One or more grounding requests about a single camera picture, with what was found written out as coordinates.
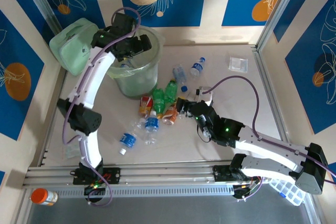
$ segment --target blue bottle label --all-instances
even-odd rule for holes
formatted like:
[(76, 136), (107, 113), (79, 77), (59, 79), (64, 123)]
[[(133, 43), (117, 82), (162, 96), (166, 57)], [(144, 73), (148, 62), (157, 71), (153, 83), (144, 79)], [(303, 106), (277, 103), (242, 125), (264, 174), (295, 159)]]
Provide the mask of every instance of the blue bottle label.
[(145, 128), (154, 127), (156, 129), (159, 128), (159, 120), (157, 118), (148, 118), (146, 121)]
[(124, 133), (120, 142), (126, 145), (127, 147), (132, 148), (136, 142), (136, 138), (132, 136), (131, 134)]
[(203, 70), (202, 65), (199, 64), (199, 63), (195, 63), (195, 64), (192, 66), (192, 68), (196, 68), (199, 72), (202, 72), (202, 70)]

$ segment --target green bag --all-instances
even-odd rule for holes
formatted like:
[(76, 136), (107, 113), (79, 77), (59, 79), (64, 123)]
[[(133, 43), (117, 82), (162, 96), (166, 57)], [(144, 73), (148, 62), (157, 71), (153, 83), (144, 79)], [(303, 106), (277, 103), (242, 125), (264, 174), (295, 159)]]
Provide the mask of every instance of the green bag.
[(72, 23), (49, 42), (49, 47), (63, 68), (79, 75), (90, 56), (93, 35), (98, 26), (86, 18)]

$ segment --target green soda bottle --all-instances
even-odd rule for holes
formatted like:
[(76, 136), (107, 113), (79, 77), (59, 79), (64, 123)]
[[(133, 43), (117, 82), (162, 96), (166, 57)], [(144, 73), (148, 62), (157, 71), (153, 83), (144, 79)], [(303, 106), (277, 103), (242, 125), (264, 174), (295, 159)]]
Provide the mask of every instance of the green soda bottle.
[(173, 103), (176, 100), (177, 84), (175, 79), (171, 79), (164, 92), (164, 101), (166, 103)]
[(157, 113), (157, 118), (160, 119), (163, 116), (164, 111), (164, 93), (162, 89), (155, 89), (153, 91), (154, 110)]

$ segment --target orange cap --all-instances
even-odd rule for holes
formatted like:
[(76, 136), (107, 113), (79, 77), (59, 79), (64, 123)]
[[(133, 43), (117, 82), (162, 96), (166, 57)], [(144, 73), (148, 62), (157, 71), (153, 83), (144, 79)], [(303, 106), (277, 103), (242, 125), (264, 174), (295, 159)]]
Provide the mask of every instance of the orange cap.
[(37, 188), (30, 196), (30, 199), (33, 203), (41, 204), (48, 197), (48, 191), (44, 188)]

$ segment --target trash can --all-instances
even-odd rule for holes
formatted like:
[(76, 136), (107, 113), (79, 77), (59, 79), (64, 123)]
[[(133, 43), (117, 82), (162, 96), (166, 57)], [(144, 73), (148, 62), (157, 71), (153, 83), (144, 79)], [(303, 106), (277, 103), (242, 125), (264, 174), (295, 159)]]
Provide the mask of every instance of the trash can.
[(140, 26), (136, 36), (146, 34), (152, 48), (133, 59), (115, 61), (107, 75), (115, 79), (120, 91), (128, 98), (140, 99), (151, 94), (157, 84), (158, 63), (162, 57), (164, 37), (152, 28)]

